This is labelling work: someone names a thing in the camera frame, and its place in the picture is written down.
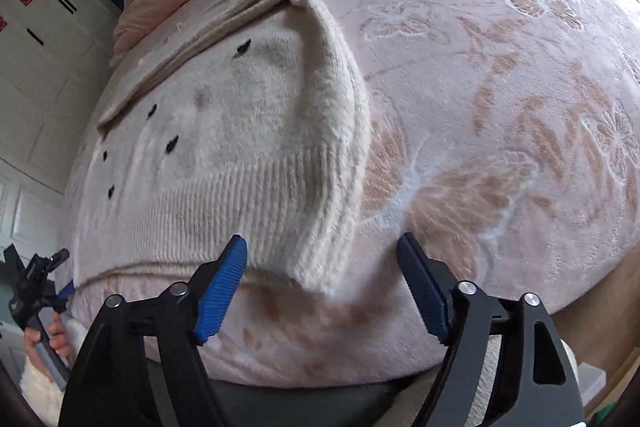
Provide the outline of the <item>person's left hand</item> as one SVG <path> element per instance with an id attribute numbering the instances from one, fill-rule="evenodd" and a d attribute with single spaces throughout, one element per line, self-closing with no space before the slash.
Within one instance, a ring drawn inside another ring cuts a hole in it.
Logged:
<path id="1" fill-rule="evenodd" d="M 32 366 L 53 383 L 54 376 L 47 368 L 47 365 L 44 364 L 43 358 L 40 357 L 37 351 L 37 347 L 49 345 L 59 357 L 65 359 L 70 364 L 72 364 L 73 347 L 67 338 L 62 317 L 58 312 L 52 312 L 52 320 L 46 326 L 46 331 L 47 334 L 44 335 L 44 339 L 42 339 L 42 335 L 37 329 L 27 327 L 27 329 L 24 330 L 24 348 Z"/>

